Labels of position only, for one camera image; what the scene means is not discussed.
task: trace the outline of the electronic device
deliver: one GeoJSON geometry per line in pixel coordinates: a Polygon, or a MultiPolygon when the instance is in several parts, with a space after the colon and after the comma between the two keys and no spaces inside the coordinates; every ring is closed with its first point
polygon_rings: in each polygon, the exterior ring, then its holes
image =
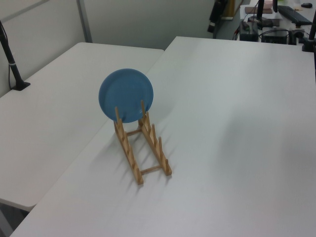
{"type": "MultiPolygon", "coordinates": [[[[248,18],[248,22],[256,22],[260,29],[262,29],[263,27],[273,26],[273,22],[271,19],[262,17],[264,3],[265,3],[265,0],[259,0],[257,15],[251,16],[248,18]]],[[[277,0],[273,0],[272,4],[273,4],[273,11],[277,12],[277,0]]]]}
{"type": "Polygon", "coordinates": [[[224,12],[225,6],[227,4],[227,0],[215,0],[212,13],[209,17],[210,23],[207,31],[210,33],[214,33],[216,29],[216,24],[219,22],[221,15],[224,12]]]}
{"type": "Polygon", "coordinates": [[[287,34],[288,34],[287,30],[284,28],[264,27],[262,29],[261,42],[287,44],[287,34]]]}
{"type": "Polygon", "coordinates": [[[296,25],[296,27],[312,24],[311,21],[306,19],[304,16],[289,6],[278,6],[278,11],[281,15],[291,20],[296,25]]]}
{"type": "Polygon", "coordinates": [[[310,2],[307,2],[307,3],[303,3],[303,4],[301,5],[301,7],[312,8],[312,7],[313,7],[313,4],[311,4],[310,2]]]}
{"type": "Polygon", "coordinates": [[[239,40],[240,41],[258,41],[258,26],[256,22],[241,21],[239,25],[239,40]]]}

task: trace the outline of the wooden peg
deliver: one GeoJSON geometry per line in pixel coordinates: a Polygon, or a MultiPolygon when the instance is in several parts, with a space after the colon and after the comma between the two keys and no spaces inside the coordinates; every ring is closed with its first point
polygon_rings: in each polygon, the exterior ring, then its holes
{"type": "Polygon", "coordinates": [[[157,138],[156,138],[156,131],[155,131],[155,125],[154,124],[152,124],[152,130],[153,130],[154,147],[156,147],[157,138]]]}
{"type": "Polygon", "coordinates": [[[145,106],[144,106],[144,101],[140,101],[141,105],[142,105],[142,112],[143,112],[143,118],[145,117],[145,106]]]}
{"type": "Polygon", "coordinates": [[[160,156],[160,159],[162,159],[162,142],[161,142],[161,137],[159,137],[159,156],[160,156]]]}
{"type": "Polygon", "coordinates": [[[124,132],[124,142],[125,142],[125,145],[126,145],[126,152],[127,152],[127,154],[129,154],[129,143],[128,143],[127,133],[126,132],[124,132]]]}
{"type": "Polygon", "coordinates": [[[131,153],[131,160],[132,160],[132,168],[135,169],[135,164],[136,164],[136,161],[135,161],[135,157],[134,157],[134,152],[133,152],[133,148],[131,145],[129,145],[129,149],[130,149],[130,153],[131,153]]]}
{"type": "Polygon", "coordinates": [[[150,121],[149,121],[149,113],[146,112],[146,121],[147,121],[147,127],[148,127],[148,133],[150,134],[151,127],[150,127],[150,121]]]}
{"type": "Polygon", "coordinates": [[[141,173],[139,171],[139,168],[136,168],[136,174],[137,174],[137,183],[140,183],[141,173]]]}
{"type": "Polygon", "coordinates": [[[115,114],[117,116],[117,123],[119,123],[119,110],[117,106],[115,107],[115,114]]]}
{"type": "Polygon", "coordinates": [[[169,173],[169,161],[166,159],[166,173],[169,173]]]}

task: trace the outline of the table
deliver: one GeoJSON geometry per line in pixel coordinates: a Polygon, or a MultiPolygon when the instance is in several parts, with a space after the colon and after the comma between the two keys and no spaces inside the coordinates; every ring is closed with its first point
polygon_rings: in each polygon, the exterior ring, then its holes
{"type": "MultiPolygon", "coordinates": [[[[177,37],[147,76],[172,176],[138,186],[108,120],[12,237],[314,235],[312,53],[177,37]]],[[[144,139],[130,142],[152,165],[144,139]]]]}
{"type": "MultiPolygon", "coordinates": [[[[250,6],[255,6],[257,4],[257,0],[251,0],[250,1],[250,6]]],[[[292,0],[282,0],[282,1],[278,1],[278,5],[286,5],[286,6],[289,6],[291,8],[295,8],[295,7],[298,7],[300,8],[301,10],[298,11],[298,13],[300,13],[302,16],[304,16],[306,19],[310,20],[311,22],[313,21],[313,18],[314,18],[314,14],[315,14],[315,7],[316,7],[316,1],[308,1],[308,2],[311,2],[313,4],[313,7],[312,8],[303,8],[301,7],[300,5],[298,6],[297,4],[294,3],[294,1],[292,0]]],[[[241,19],[243,19],[245,16],[244,13],[240,14],[240,17],[241,19]]],[[[277,16],[281,16],[281,20],[280,20],[280,26],[279,27],[282,27],[282,28],[285,28],[287,30],[297,30],[297,28],[295,27],[295,24],[292,23],[290,20],[288,20],[287,18],[285,18],[283,15],[280,15],[279,13],[277,13],[277,16]]],[[[311,25],[307,25],[307,26],[301,26],[300,29],[303,29],[305,30],[305,32],[307,32],[308,34],[310,33],[311,31],[311,25]]]]}
{"type": "Polygon", "coordinates": [[[0,202],[30,211],[106,122],[104,78],[147,70],[163,50],[79,43],[0,98],[0,202]]]}

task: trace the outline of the plate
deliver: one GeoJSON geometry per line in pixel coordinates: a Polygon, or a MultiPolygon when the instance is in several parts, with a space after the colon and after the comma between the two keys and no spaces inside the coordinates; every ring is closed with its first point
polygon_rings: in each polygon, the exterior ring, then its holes
{"type": "Polygon", "coordinates": [[[117,121],[115,107],[118,107],[122,122],[134,122],[142,116],[141,101],[145,111],[153,103],[154,91],[149,79],[135,69],[120,69],[108,75],[99,90],[99,104],[104,114],[117,121]]]}

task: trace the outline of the cable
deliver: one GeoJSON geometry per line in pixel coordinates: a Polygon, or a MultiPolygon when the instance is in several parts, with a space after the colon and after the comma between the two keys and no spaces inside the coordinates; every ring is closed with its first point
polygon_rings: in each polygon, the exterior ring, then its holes
{"type": "MultiPolygon", "coordinates": [[[[0,21],[0,27],[1,27],[1,29],[3,30],[3,32],[4,32],[6,41],[9,43],[8,35],[6,34],[5,29],[4,29],[4,27],[3,27],[2,23],[1,23],[1,21],[0,21]]],[[[10,88],[10,90],[12,90],[11,83],[10,83],[10,64],[9,64],[9,73],[8,73],[8,74],[9,74],[9,76],[8,76],[9,88],[10,88]]]]}
{"type": "Polygon", "coordinates": [[[272,32],[277,32],[277,31],[287,31],[287,32],[289,32],[289,30],[286,30],[286,29],[284,29],[284,30],[282,30],[282,29],[279,29],[279,30],[270,30],[270,31],[266,31],[266,32],[261,33],[261,34],[259,35],[259,37],[260,37],[260,36],[263,36],[263,35],[265,35],[265,34],[272,33],[272,32]]]}
{"type": "MultiPolygon", "coordinates": [[[[256,8],[256,6],[258,5],[258,3],[259,3],[259,1],[258,1],[257,4],[252,8],[253,14],[254,14],[254,12],[255,12],[255,8],[256,8]]],[[[245,15],[245,17],[244,17],[244,19],[243,19],[242,21],[245,21],[247,15],[249,15],[249,13],[247,13],[247,14],[245,15]]]]}
{"type": "Polygon", "coordinates": [[[8,79],[8,81],[9,81],[9,88],[10,88],[10,90],[12,90],[11,83],[10,83],[10,64],[9,64],[9,79],[8,79]]]}

